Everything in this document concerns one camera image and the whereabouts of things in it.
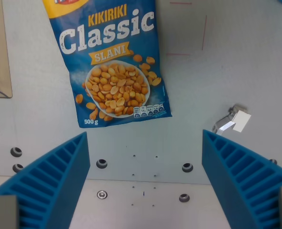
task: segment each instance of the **white bowl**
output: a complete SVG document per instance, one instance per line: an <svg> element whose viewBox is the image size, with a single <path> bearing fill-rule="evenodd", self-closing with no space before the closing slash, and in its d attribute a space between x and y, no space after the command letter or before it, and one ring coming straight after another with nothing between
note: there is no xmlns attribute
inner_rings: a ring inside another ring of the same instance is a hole
<svg viewBox="0 0 282 229"><path fill-rule="evenodd" d="M126 62L123 62L123 61L109 61L109 62L102 63L102 64L111 65L111 64L113 64L113 63L117 63L117 64L119 64L119 65L122 64L122 65L124 65L125 67L133 66L132 64L129 64L129 63L126 63ZM94 66L94 67L90 70L90 72L89 72L88 75L87 75L87 78L86 78L85 83L88 82L88 79L90 78L93 69L99 68L102 64L98 64L98 65ZM142 75L142 76L143 76L144 82L147 84L148 89L149 89L149 92L147 92L147 94L145 95L145 102L142 104L142 106L143 106L143 105L145 105L145 104L147 103L147 101L148 101L148 99L149 99L149 97L150 97L151 88L150 88L150 84L149 84L147 78L145 77L144 73L143 73L140 69L139 69L139 72L140 72L139 75ZM93 95L90 93L90 90L89 90L88 88L86 88L86 90L88 91L88 93L90 94L90 96L91 96L92 99L93 99ZM94 101L94 103L96 104L96 106L98 107L98 109L100 109L99 103L98 103L97 101L95 101L94 99L93 99L93 101ZM126 114L126 115L116 116L115 114L108 114L108 113L106 113L105 110L102 110L102 111L103 111L105 114L107 114L107 115L109 115L110 117L113 117L113 118L127 118L127 117L130 117L130 116L133 115L133 114L131 114L131 115Z"/></svg>

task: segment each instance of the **bowl of peanuts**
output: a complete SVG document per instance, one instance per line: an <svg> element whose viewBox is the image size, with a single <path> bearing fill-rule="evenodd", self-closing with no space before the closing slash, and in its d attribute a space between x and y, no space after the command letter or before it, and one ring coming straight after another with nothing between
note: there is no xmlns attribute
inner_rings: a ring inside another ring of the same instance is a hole
<svg viewBox="0 0 282 229"><path fill-rule="evenodd" d="M85 87L96 106L113 118L132 116L133 108L145 105L151 93L139 68L117 60L93 67Z"/></svg>

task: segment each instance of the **snack bag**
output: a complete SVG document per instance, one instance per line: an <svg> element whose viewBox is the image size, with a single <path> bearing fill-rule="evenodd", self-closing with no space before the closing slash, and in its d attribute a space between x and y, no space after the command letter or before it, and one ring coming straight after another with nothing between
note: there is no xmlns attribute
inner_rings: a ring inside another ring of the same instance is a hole
<svg viewBox="0 0 282 229"><path fill-rule="evenodd" d="M171 117L155 0L43 0L81 128Z"/></svg>

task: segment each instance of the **nutrition icons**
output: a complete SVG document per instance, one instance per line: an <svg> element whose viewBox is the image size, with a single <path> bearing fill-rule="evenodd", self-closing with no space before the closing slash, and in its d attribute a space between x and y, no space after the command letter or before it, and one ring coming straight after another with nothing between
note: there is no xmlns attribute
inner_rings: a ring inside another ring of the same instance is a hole
<svg viewBox="0 0 282 229"><path fill-rule="evenodd" d="M154 106L148 105L148 106L134 107L133 115L134 118L140 118L140 117L153 116L162 111L164 111L163 104L156 104Z"/></svg>

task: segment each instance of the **ribbed blue plastic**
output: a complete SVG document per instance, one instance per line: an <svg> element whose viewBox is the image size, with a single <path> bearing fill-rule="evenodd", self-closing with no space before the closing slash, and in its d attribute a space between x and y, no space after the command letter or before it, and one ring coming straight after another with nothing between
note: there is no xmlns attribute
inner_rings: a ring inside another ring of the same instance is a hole
<svg viewBox="0 0 282 229"><path fill-rule="evenodd" d="M202 165L232 229L280 228L281 167L206 130Z"/></svg>
<svg viewBox="0 0 282 229"><path fill-rule="evenodd" d="M17 196L20 229L67 229L89 168L85 132L6 181L0 195Z"/></svg>

